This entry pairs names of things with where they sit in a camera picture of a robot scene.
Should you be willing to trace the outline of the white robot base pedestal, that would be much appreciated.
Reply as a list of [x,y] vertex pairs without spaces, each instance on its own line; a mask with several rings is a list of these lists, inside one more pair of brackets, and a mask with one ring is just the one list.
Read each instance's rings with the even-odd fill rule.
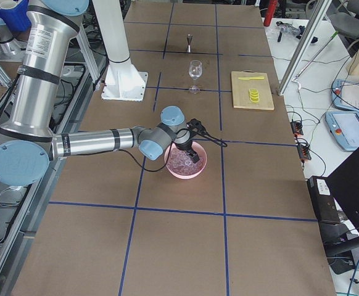
[[102,98],[105,100],[141,102],[148,73],[132,64],[119,1],[93,1],[109,66]]

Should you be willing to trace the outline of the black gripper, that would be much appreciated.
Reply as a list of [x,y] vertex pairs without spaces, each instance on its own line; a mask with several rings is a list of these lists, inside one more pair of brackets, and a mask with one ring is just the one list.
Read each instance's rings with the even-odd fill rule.
[[180,129],[176,133],[174,143],[176,148],[187,152],[187,156],[193,163],[197,163],[200,158],[198,153],[192,148],[192,139],[195,136],[195,132],[189,129]]

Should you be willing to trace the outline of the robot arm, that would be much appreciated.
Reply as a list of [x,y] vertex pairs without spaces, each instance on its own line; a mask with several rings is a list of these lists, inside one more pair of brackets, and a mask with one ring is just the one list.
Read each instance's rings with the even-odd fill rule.
[[40,180],[51,161],[73,155],[127,152],[136,147],[155,160],[171,150],[182,150],[191,162],[199,161],[193,133],[181,109],[165,107],[155,128],[107,129],[60,133],[51,126],[63,120],[71,101],[59,99],[66,90],[61,76],[68,45],[81,31],[83,16],[94,7],[101,25],[108,59],[103,99],[142,101],[147,73],[137,71],[130,59],[118,1],[30,1],[31,21],[23,63],[17,71],[17,88],[9,119],[0,125],[0,182],[27,186]]

